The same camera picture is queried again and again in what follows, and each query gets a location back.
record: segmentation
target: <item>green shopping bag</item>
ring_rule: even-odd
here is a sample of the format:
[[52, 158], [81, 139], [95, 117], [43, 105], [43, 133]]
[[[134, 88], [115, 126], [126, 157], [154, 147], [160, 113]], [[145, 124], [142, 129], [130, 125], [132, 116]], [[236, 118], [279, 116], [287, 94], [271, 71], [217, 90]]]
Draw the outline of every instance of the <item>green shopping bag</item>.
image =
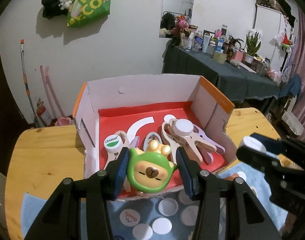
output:
[[68, 27], [81, 27], [110, 14], [110, 0], [73, 0], [68, 10]]

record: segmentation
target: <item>potted plant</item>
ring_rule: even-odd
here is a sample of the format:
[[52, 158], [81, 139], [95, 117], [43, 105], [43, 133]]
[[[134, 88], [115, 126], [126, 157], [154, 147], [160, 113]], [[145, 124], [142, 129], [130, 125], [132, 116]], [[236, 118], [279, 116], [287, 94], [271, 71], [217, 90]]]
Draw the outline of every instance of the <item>potted plant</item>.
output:
[[228, 51], [227, 51], [227, 59], [231, 58], [234, 53], [234, 47], [236, 47], [236, 43], [239, 44], [240, 49], [242, 47], [242, 44], [240, 42], [244, 42], [242, 39], [235, 39], [232, 35], [229, 36], [229, 45], [228, 45]]
[[255, 54], [261, 46], [261, 42], [258, 43], [258, 33], [256, 35], [246, 35], [247, 53], [245, 54], [245, 63], [251, 65]]
[[240, 42], [244, 42], [242, 39], [235, 39], [232, 35], [229, 36], [229, 47], [235, 47], [236, 43], [239, 44], [239, 48], [240, 49], [242, 47], [242, 44]]

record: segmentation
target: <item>dark blue tablecloth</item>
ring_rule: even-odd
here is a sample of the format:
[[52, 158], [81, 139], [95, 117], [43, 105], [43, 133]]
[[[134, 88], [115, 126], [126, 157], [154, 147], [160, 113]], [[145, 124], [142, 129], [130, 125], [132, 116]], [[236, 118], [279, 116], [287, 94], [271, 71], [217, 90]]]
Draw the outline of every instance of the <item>dark blue tablecloth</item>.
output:
[[220, 64], [207, 53], [186, 51], [177, 46], [168, 47], [163, 73], [204, 76], [230, 101], [236, 103], [241, 103], [245, 99], [277, 99], [280, 92], [279, 87], [266, 77], [244, 68], [236, 68], [227, 62]]

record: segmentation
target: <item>screw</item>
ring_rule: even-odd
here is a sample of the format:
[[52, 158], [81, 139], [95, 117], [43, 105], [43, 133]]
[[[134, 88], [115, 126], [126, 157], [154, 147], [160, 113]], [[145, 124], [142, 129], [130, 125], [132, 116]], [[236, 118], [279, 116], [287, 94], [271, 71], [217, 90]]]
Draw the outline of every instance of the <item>screw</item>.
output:
[[237, 177], [235, 179], [235, 181], [238, 183], [238, 184], [243, 184], [244, 183], [244, 180], [241, 178], [241, 177]]
[[209, 171], [202, 170], [202, 171], [200, 171], [200, 175], [203, 177], [207, 177], [207, 176], [209, 176]]
[[100, 171], [97, 172], [97, 175], [98, 175], [99, 177], [103, 177], [103, 176], [105, 176], [106, 174], [107, 174], [107, 172], [106, 172], [105, 170], [100, 170]]
[[284, 180], [282, 180], [282, 181], [280, 182], [280, 186], [281, 186], [282, 188], [286, 188], [286, 187], [287, 187], [287, 182], [284, 181]]
[[71, 178], [65, 178], [62, 183], [64, 183], [65, 185], [69, 185], [71, 183]]

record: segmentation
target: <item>pink stuffed bunny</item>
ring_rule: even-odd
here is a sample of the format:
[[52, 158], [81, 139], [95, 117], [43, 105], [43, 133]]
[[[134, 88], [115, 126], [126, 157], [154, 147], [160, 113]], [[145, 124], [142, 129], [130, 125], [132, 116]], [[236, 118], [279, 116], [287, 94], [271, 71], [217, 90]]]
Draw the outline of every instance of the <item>pink stuffed bunny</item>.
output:
[[189, 24], [188, 24], [188, 22], [186, 22], [184, 15], [177, 16], [176, 18], [178, 19], [178, 21], [175, 24], [176, 27], [171, 30], [171, 34], [179, 37], [180, 30], [187, 29], [189, 27]]

